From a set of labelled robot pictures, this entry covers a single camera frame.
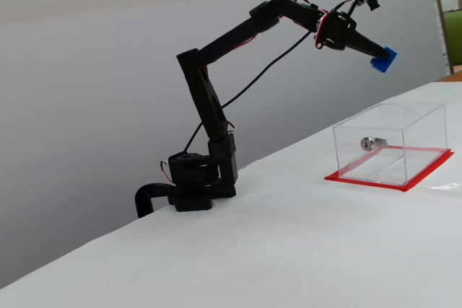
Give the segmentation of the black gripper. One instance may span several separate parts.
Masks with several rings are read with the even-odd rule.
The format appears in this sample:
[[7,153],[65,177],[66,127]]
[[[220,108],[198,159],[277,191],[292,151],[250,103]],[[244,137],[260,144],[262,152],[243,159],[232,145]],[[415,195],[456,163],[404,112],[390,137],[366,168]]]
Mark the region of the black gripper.
[[357,23],[345,12],[331,10],[325,14],[317,29],[317,49],[324,47],[344,50],[346,47],[357,50],[373,58],[388,60],[390,53],[364,35],[354,32]]

